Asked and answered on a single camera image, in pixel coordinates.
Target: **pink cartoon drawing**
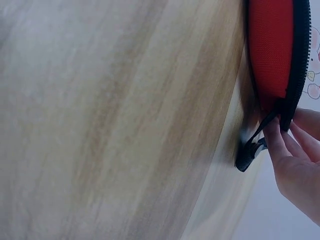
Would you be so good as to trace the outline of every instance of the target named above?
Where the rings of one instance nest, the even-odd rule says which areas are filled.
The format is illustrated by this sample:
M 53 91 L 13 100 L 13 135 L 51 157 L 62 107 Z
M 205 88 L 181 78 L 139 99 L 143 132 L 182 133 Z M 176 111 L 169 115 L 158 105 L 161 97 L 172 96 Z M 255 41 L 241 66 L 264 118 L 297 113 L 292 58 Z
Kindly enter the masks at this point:
M 312 99 L 320 98 L 320 86 L 316 82 L 316 75 L 318 74 L 320 74 L 320 32 L 312 27 L 309 68 L 304 89 L 304 92 L 308 93 Z

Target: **red pouch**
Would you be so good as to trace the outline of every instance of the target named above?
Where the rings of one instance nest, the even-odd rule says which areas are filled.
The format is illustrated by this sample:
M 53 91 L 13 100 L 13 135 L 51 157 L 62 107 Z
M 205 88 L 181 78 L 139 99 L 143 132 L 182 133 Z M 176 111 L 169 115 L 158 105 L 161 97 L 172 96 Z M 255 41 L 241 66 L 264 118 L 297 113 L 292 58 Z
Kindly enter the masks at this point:
M 305 84 L 311 47 L 309 0 L 246 0 L 246 34 L 251 78 L 261 109 L 268 113 L 240 146 L 236 167 L 244 172 L 266 149 L 254 138 L 276 116 L 288 131 Z

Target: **finger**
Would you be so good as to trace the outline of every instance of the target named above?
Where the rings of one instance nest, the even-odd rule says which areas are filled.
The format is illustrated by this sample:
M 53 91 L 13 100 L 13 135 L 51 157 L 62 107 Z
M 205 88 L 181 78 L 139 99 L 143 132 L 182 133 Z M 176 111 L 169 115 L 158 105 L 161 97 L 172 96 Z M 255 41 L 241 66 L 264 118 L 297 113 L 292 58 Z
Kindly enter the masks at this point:
M 282 132 L 282 138 L 284 141 L 284 144 L 288 151 L 292 154 L 292 156 L 296 158 L 300 158 L 305 161 L 310 161 L 308 155 L 305 153 L 305 151 L 300 147 L 300 145 L 287 133 Z
M 292 156 L 288 151 L 286 144 L 281 136 L 279 119 L 276 117 L 263 130 L 266 144 L 270 153 L 273 167 L 279 165 L 279 162 L 286 157 Z
M 320 112 L 298 108 L 293 121 L 299 128 L 320 141 Z
M 299 128 L 294 122 L 290 126 L 294 138 L 298 141 L 303 151 L 309 156 L 309 159 L 317 163 L 320 161 L 320 144 L 308 133 Z

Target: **wooden surface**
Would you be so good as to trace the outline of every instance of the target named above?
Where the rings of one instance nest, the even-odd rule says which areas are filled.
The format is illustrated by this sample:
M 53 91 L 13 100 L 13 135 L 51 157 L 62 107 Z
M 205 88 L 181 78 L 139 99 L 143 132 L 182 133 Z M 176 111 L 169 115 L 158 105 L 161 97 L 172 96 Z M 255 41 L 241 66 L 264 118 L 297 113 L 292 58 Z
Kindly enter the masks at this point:
M 241 2 L 1 0 L 0 239 L 229 239 Z

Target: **black strap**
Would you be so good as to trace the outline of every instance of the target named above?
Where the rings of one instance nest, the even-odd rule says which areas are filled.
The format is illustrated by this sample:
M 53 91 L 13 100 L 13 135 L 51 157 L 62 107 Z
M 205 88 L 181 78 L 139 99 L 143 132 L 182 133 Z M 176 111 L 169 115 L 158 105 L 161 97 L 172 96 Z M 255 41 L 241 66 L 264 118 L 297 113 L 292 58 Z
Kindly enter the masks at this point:
M 253 136 L 246 142 L 244 146 L 240 146 L 237 158 L 235 161 L 235 166 L 244 172 L 248 169 L 253 160 L 258 156 L 258 154 L 267 149 L 267 143 L 264 138 L 260 139 L 257 143 L 253 140 L 259 135 L 259 133 L 279 114 L 279 109 L 275 108 L 271 111 L 260 123 L 258 129 L 255 131 Z

